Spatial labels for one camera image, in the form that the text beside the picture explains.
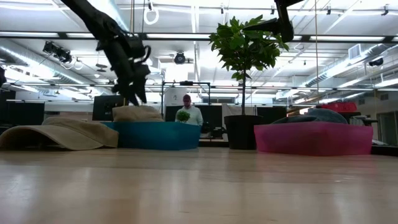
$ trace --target wooden table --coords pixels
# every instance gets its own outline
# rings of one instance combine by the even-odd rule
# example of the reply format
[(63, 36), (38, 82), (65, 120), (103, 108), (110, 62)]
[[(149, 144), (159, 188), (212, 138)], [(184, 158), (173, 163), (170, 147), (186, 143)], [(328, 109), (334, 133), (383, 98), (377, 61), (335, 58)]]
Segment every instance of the wooden table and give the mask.
[(397, 211), (395, 157), (0, 152), (3, 224), (387, 224)]

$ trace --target plant stem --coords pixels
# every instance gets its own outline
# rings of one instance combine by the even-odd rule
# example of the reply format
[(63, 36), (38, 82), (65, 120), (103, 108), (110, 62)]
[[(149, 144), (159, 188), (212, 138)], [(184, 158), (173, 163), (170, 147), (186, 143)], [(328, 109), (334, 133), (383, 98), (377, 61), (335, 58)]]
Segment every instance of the plant stem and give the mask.
[(246, 93), (246, 71), (243, 71), (242, 115), (245, 115), (245, 112), (244, 112), (245, 93)]

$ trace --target person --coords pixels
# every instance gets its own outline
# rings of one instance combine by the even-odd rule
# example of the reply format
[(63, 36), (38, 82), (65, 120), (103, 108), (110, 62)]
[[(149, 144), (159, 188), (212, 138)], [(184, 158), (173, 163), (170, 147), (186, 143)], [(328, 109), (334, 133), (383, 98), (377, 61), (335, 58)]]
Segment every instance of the person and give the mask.
[(187, 124), (194, 124), (194, 125), (202, 126), (203, 125), (203, 118), (201, 116), (200, 109), (191, 105), (191, 102), (192, 102), (191, 101), (191, 96), (190, 95), (185, 95), (182, 98), (182, 100), (184, 102), (184, 107), (179, 109), (177, 111), (177, 114), (180, 111), (186, 111), (186, 112), (188, 112), (191, 115), (189, 117), (189, 120), (187, 121)]

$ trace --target green leafy plant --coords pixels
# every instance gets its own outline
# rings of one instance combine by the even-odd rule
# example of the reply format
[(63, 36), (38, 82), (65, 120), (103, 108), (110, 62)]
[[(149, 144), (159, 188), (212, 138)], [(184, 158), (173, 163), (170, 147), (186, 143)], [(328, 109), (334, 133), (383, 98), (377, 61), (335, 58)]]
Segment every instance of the green leafy plant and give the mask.
[(191, 114), (186, 111), (180, 111), (177, 113), (177, 120), (179, 122), (186, 123), (191, 118)]
[(251, 19), (244, 24), (233, 17), (229, 25), (218, 24), (217, 33), (210, 35), (211, 50), (218, 50), (223, 68), (236, 71), (232, 78), (243, 81), (242, 115), (244, 115), (244, 101), (247, 73), (255, 67), (257, 70), (274, 68), (280, 49), (289, 50), (283, 43), (282, 37), (263, 30), (243, 30), (247, 26), (256, 25), (262, 16)]

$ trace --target pink bin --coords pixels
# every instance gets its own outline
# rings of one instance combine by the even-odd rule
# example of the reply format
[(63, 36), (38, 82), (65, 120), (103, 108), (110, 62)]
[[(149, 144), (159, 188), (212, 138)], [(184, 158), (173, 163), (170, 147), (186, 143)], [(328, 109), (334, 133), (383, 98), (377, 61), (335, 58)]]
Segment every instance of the pink bin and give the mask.
[(370, 154), (373, 128), (329, 122), (256, 125), (257, 151), (308, 156)]

